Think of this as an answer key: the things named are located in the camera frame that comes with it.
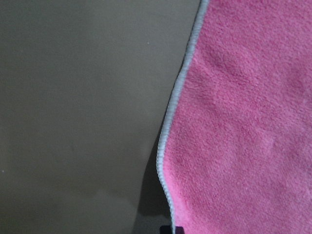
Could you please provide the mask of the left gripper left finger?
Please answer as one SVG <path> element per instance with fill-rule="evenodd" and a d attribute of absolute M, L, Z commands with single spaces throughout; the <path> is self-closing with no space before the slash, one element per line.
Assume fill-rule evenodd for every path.
<path fill-rule="evenodd" d="M 160 234 L 171 234 L 171 226 L 161 226 L 159 228 Z"/>

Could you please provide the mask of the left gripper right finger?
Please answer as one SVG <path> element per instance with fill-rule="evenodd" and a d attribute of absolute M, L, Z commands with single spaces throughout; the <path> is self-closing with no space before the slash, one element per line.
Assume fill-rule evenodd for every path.
<path fill-rule="evenodd" d="M 175 234 L 185 234 L 184 228 L 180 226 L 175 227 Z"/>

